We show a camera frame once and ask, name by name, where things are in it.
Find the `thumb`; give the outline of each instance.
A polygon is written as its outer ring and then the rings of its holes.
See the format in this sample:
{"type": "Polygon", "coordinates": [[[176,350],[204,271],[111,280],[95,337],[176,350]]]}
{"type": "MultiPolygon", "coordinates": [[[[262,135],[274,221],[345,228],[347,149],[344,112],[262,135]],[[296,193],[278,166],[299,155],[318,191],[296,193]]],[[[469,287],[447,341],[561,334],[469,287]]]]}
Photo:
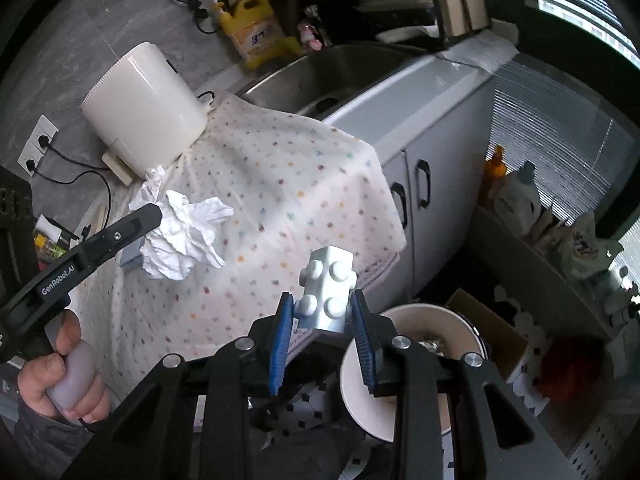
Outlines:
{"type": "Polygon", "coordinates": [[[34,412],[44,416],[56,416],[58,410],[47,397],[47,388],[65,375],[65,363],[59,354],[27,362],[18,375],[18,389],[24,403],[34,412]]]}

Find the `fingernail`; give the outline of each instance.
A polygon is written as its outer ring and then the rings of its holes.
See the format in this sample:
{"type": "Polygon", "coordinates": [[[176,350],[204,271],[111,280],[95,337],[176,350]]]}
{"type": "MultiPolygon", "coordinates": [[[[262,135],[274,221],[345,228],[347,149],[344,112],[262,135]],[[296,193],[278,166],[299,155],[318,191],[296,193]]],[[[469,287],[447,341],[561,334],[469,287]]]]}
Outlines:
{"type": "Polygon", "coordinates": [[[47,358],[47,372],[51,374],[59,374],[64,367],[62,358],[58,354],[51,354],[47,358]]]}

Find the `cabinet door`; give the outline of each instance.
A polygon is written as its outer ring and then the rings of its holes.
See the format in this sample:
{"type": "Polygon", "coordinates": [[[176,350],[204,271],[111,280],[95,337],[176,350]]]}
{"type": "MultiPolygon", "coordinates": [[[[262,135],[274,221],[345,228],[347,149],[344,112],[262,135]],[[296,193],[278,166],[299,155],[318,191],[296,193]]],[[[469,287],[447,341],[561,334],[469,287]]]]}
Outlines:
{"type": "Polygon", "coordinates": [[[411,222],[411,197],[406,164],[406,153],[399,152],[382,168],[389,189],[396,203],[398,215],[404,225],[407,246],[391,266],[364,289],[367,306],[371,312],[382,312],[392,306],[407,303],[411,299],[414,280],[414,250],[411,222]]]}
{"type": "Polygon", "coordinates": [[[491,132],[489,80],[407,147],[414,219],[414,295],[462,246],[491,132]]]}

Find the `stainless steel sink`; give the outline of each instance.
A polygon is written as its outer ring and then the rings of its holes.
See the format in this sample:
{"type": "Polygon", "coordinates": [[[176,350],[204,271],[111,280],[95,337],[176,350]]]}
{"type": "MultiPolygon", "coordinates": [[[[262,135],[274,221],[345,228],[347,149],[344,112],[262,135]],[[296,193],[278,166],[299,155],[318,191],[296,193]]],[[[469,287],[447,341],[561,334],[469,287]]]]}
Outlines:
{"type": "Polygon", "coordinates": [[[378,43],[332,46],[252,82],[238,97],[264,108],[322,119],[423,54],[418,48],[378,43]]]}

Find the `crumpled tissue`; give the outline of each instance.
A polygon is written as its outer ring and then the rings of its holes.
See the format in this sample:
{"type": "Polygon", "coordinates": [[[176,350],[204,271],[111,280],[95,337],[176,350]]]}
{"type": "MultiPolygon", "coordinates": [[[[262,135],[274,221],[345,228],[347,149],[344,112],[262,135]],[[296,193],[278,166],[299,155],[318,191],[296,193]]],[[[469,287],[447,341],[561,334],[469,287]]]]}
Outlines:
{"type": "Polygon", "coordinates": [[[183,280],[196,262],[213,268],[225,266],[225,261],[213,248],[216,225],[234,213],[216,196],[193,203],[182,193],[168,190],[161,193],[164,169],[155,168],[146,174],[146,182],[129,203],[135,211],[147,203],[156,204],[162,212],[160,225],[145,235],[140,248],[143,269],[153,279],[183,280]]]}

